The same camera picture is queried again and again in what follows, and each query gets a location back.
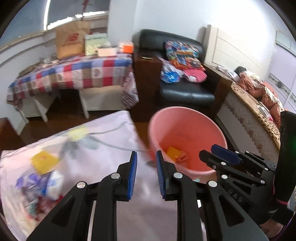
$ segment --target brown paper bag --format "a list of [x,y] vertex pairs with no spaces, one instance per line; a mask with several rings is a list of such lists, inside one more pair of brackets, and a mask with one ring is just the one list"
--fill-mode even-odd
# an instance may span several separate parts
[[84,37],[87,34],[90,34],[89,21],[73,21],[57,27],[57,58],[84,54]]

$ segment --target checkered tablecloth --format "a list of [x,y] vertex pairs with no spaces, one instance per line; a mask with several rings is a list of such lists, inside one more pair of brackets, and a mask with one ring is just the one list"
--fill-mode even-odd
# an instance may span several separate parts
[[[7,102],[21,108],[22,99],[51,92],[54,89],[82,89],[110,85],[122,86],[122,100],[127,108],[131,108],[139,101],[130,54],[117,54],[104,58],[75,56],[60,60],[57,64],[46,68],[36,68],[11,83]],[[130,98],[128,104],[124,101],[127,97]]]

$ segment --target pink bucket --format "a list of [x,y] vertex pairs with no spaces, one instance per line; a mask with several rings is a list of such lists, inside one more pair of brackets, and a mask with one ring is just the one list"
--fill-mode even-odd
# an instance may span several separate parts
[[[148,138],[154,160],[156,151],[161,150],[165,161],[174,163],[179,172],[193,180],[200,179],[203,183],[214,180],[216,174],[199,159],[199,152],[211,151],[213,144],[227,148],[222,131],[210,118],[196,110],[179,106],[161,109],[153,115]],[[166,155],[169,146],[188,154],[188,168],[178,165]]]

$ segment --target blue gripper pad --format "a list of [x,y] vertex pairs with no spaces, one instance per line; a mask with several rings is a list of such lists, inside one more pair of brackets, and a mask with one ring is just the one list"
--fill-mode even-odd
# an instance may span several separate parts
[[212,145],[211,152],[220,157],[221,159],[229,162],[231,165],[236,165],[240,163],[239,156],[237,153],[225,149],[217,144]]

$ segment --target blue plastic bag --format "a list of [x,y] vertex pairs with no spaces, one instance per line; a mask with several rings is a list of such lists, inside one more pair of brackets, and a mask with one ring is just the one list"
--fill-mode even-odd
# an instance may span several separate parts
[[160,79],[166,82],[167,84],[179,82],[180,78],[183,76],[183,72],[172,66],[169,61],[166,61],[162,58],[159,59],[163,62],[163,67],[160,73]]

